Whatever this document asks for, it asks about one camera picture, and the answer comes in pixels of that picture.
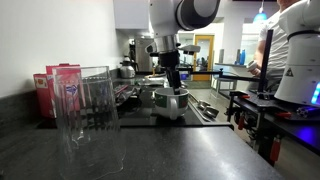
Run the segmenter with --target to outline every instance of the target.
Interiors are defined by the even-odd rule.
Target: door
[[[210,71],[212,67],[214,36],[195,36],[195,45],[200,46],[200,52],[194,54],[193,71]],[[194,81],[209,81],[210,75],[193,75]]]

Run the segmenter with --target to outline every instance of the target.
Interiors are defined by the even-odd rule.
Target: drinking glass
[[[53,69],[64,179],[98,179],[123,169],[125,146],[107,66]]]

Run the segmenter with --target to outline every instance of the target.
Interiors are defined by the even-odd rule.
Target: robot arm
[[[320,1],[303,0],[283,11],[279,25],[288,35],[286,67],[275,97],[320,107]]]
[[[180,62],[176,34],[179,30],[192,31],[212,23],[219,4],[220,0],[150,0],[155,40],[155,47],[151,49],[156,50],[161,66],[167,69],[175,94],[181,86],[179,72],[175,70]]]

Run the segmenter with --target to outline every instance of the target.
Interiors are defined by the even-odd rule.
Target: white shirt
[[[260,31],[259,41],[265,41],[268,30],[273,29],[268,69],[284,69],[287,61],[289,45],[286,33],[279,27],[279,17],[278,11],[265,22]]]

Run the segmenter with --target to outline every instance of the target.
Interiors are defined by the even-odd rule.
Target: ceiling light
[[[264,3],[264,0],[262,0],[262,4],[259,9],[259,13],[254,17],[253,23],[261,23],[261,22],[264,22],[265,20],[268,19],[266,13],[263,12],[263,3]]]

